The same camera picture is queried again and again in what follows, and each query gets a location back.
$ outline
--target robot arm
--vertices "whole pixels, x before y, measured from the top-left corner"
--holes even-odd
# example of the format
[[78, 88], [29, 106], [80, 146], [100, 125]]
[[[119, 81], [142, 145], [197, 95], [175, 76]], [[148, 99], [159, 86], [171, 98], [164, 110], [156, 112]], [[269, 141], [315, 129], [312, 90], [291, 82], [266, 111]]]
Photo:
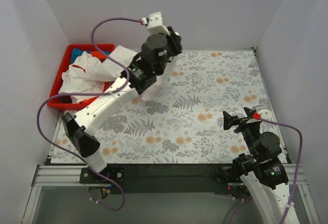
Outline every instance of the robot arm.
[[[153, 85], [156, 77], [164, 73], [167, 63], [182, 50], [181, 37], [171, 27], [162, 25], [160, 12], [141, 21], [147, 25], [151, 35], [142, 45], [141, 52], [135, 54], [128, 66], [129, 83], [121, 91], [100, 96], [83, 110], [74, 115], [66, 113], [62, 118], [67, 137], [96, 172], [107, 166], [99, 151], [100, 143], [94, 137], [98, 128], [116, 110]], [[111, 93], [120, 88], [127, 81], [126, 75], [126, 72], [122, 71], [121, 76], [105, 92]]]
[[[242, 133], [250, 151], [250, 155], [241, 154], [233, 160], [231, 171], [234, 176], [243, 181], [249, 190], [263, 222], [279, 223], [290, 196], [288, 177], [278, 158], [282, 152], [280, 139], [271, 132], [260, 133], [261, 121], [256, 120], [258, 119], [256, 111], [248, 108], [244, 108], [244, 110], [247, 115], [244, 118], [223, 112], [223, 129], [228, 130], [232, 126], [238, 126], [234, 132]], [[283, 223], [299, 223], [293, 205], [289, 206], [287, 217]]]

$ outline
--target red cloth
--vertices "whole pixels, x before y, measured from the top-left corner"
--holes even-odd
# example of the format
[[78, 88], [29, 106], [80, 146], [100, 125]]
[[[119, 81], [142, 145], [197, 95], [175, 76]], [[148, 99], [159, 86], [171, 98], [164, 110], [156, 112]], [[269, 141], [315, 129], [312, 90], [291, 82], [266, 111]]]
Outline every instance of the red cloth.
[[102, 55], [99, 51], [93, 51], [90, 52], [90, 54], [94, 57], [97, 57], [101, 62], [103, 62], [106, 59], [106, 57]]

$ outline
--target orange flower print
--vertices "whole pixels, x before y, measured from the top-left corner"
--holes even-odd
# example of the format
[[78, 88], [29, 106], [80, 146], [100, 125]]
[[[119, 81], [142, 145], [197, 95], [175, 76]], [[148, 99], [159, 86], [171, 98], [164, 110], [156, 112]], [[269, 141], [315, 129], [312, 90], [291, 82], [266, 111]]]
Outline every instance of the orange flower print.
[[247, 150], [247, 147], [246, 146], [240, 146], [240, 150], [241, 151], [246, 151]]
[[223, 83], [223, 79], [222, 78], [217, 78], [216, 79], [216, 82], [219, 83], [219, 84], [222, 84]]
[[67, 138], [64, 138], [62, 141], [61, 141], [61, 144], [64, 146], [64, 145], [67, 145], [68, 144], [68, 139]]
[[155, 141], [155, 139], [154, 139], [153, 136], [148, 136], [148, 137], [146, 138], [146, 143], [149, 144], [149, 145], [153, 144], [154, 141]]
[[213, 118], [213, 115], [212, 115], [212, 114], [207, 114], [207, 115], [206, 115], [206, 118], [207, 118], [207, 119], [212, 119], [212, 118]]
[[204, 114], [199, 114], [197, 116], [197, 118], [198, 118], [199, 121], [206, 121], [206, 115], [204, 115]]
[[137, 98], [137, 97], [131, 100], [131, 103], [132, 103], [133, 105], [137, 105], [139, 102], [140, 102], [140, 99]]
[[175, 142], [182, 146], [185, 143], [185, 139], [183, 137], [177, 137]]
[[249, 103], [250, 101], [252, 101], [252, 99], [249, 96], [245, 96], [244, 101]]
[[230, 150], [231, 150], [231, 152], [234, 153], [234, 154], [237, 154], [237, 153], [239, 152], [239, 148], [238, 148], [238, 146], [231, 146], [231, 147], [230, 147]]
[[108, 156], [109, 154], [111, 154], [111, 149], [109, 149], [108, 147], [103, 148], [103, 150], [102, 150], [102, 154], [103, 154], [104, 156]]

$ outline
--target floral tablecloth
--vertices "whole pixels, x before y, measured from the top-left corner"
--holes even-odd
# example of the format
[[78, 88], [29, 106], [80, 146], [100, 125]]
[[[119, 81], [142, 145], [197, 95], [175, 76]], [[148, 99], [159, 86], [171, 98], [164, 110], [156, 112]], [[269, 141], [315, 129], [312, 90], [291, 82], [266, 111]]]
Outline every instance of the floral tablecloth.
[[[132, 100], [95, 137], [111, 164], [231, 163], [248, 149], [241, 134], [223, 130], [222, 111], [245, 116], [243, 107], [258, 104], [271, 109], [252, 51], [184, 52], [153, 100]], [[273, 125], [261, 127], [278, 134]], [[62, 124], [56, 143], [76, 152]], [[51, 162], [80, 160], [55, 148]]]

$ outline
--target white backdrop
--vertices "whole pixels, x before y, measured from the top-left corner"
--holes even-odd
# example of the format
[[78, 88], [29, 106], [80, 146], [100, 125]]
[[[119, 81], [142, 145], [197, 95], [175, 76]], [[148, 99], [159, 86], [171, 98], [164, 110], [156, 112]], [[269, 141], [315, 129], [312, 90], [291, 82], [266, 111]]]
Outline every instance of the white backdrop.
[[[277, 119], [304, 135], [302, 166], [322, 223], [328, 220], [328, 0], [283, 0], [259, 46], [258, 59]], [[298, 135], [283, 129], [296, 160]]]
[[[0, 0], [0, 223], [18, 224], [36, 165], [49, 145], [36, 112], [52, 87], [68, 44], [46, 0]], [[52, 137], [58, 112], [45, 109], [41, 125]]]
[[[90, 42], [92, 27], [114, 16], [141, 18], [163, 12], [185, 49], [257, 46], [282, 0], [47, 0], [70, 43]], [[131, 23], [108, 23], [98, 42], [139, 49], [147, 31]]]

